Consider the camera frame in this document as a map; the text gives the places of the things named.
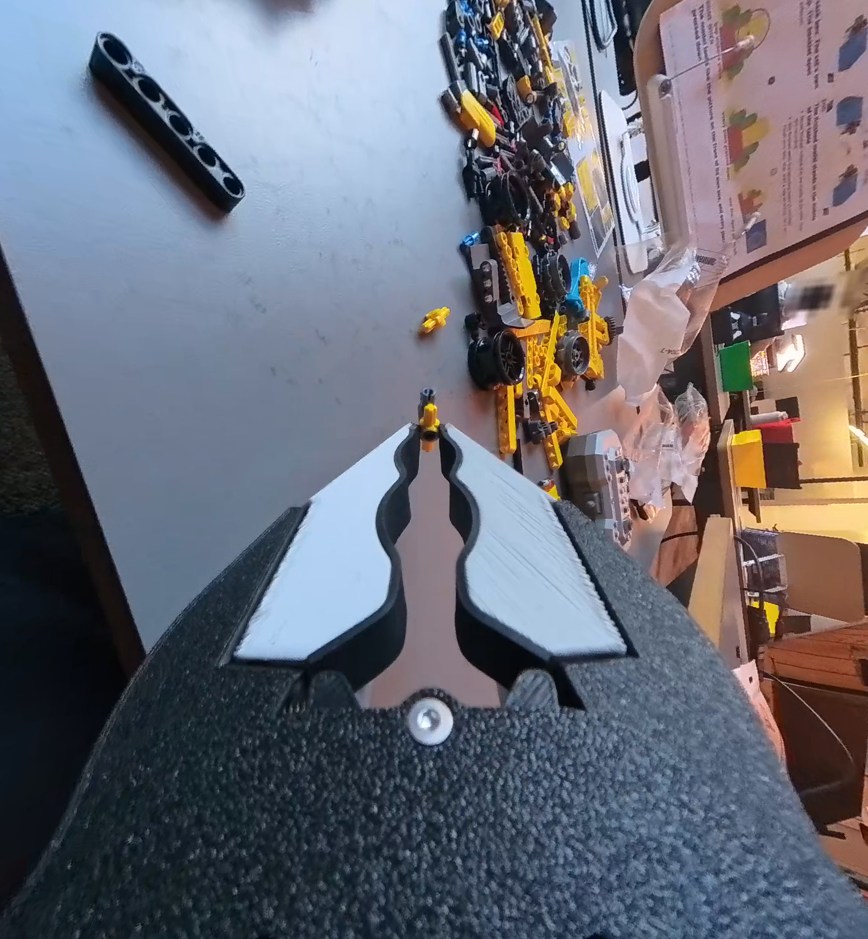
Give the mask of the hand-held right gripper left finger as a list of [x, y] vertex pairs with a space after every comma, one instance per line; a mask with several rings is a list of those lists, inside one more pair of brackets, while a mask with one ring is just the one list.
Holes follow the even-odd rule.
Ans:
[[255, 598], [234, 662], [366, 687], [404, 646], [397, 543], [411, 521], [420, 429], [408, 424], [316, 492]]

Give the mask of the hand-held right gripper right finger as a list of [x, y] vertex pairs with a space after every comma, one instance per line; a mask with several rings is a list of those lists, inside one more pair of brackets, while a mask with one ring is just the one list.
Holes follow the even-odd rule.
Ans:
[[629, 640], [592, 577], [557, 501], [453, 425], [440, 432], [456, 560], [455, 632], [475, 668], [505, 690], [544, 671], [623, 659]]

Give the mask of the grey desk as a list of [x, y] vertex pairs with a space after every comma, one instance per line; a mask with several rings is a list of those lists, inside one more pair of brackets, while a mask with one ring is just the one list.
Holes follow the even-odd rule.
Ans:
[[[423, 384], [491, 438], [444, 6], [0, 2], [0, 333], [121, 647], [149, 650]], [[100, 32], [237, 173], [231, 212], [93, 77]]]

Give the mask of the grey angular block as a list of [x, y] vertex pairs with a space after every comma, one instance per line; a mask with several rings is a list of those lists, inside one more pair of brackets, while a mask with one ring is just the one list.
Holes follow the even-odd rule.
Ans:
[[630, 464], [616, 431], [570, 438], [560, 472], [567, 499], [614, 544], [628, 548], [633, 528]]

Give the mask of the black spoked wheel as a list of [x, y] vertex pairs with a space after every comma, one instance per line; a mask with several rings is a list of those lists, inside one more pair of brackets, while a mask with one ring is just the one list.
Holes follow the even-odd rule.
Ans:
[[484, 391], [523, 382], [526, 354], [510, 329], [472, 338], [467, 347], [467, 369], [474, 385]]

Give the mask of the yellow block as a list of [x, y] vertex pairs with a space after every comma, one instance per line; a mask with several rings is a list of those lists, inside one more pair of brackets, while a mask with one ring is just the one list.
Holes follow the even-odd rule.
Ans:
[[736, 487], [762, 490], [768, 488], [760, 429], [733, 434], [729, 443]]

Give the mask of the clear plastic bag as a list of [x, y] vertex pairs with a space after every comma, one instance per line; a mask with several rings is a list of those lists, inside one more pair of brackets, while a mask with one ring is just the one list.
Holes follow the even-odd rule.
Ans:
[[637, 410], [622, 442], [630, 498], [662, 509], [670, 487], [693, 498], [711, 425], [708, 403], [691, 381], [670, 401], [659, 380], [697, 339], [728, 258], [682, 244], [656, 252], [653, 259], [651, 269], [623, 291], [626, 310], [616, 379], [626, 404]]

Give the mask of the green block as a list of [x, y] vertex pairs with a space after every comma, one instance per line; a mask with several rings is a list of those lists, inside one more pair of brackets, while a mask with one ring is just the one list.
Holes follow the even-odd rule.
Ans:
[[748, 341], [742, 341], [718, 348], [716, 357], [724, 392], [746, 393], [755, 388], [750, 346]]

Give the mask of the pile of building brick parts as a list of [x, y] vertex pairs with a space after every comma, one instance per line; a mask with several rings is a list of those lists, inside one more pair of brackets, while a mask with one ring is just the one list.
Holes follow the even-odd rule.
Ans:
[[605, 377], [604, 350], [621, 328], [600, 312], [599, 258], [613, 229], [599, 139], [577, 48], [554, 39], [551, 2], [446, 2], [440, 96], [463, 137], [465, 197], [481, 213], [481, 243], [459, 251], [478, 335], [513, 330], [526, 354], [515, 386], [517, 451], [545, 454], [560, 473], [579, 417], [565, 398]]

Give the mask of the black holed beam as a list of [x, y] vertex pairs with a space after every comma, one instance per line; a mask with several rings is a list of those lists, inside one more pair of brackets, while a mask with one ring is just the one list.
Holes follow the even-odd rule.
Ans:
[[88, 67], [218, 210], [229, 213], [240, 204], [246, 191], [237, 173], [120, 38], [97, 34]]

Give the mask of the instruction sheet stand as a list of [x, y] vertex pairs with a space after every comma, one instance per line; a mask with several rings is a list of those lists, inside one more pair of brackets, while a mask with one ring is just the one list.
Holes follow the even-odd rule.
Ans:
[[634, 65], [663, 233], [720, 256], [713, 308], [868, 227], [868, 1], [651, 2]]

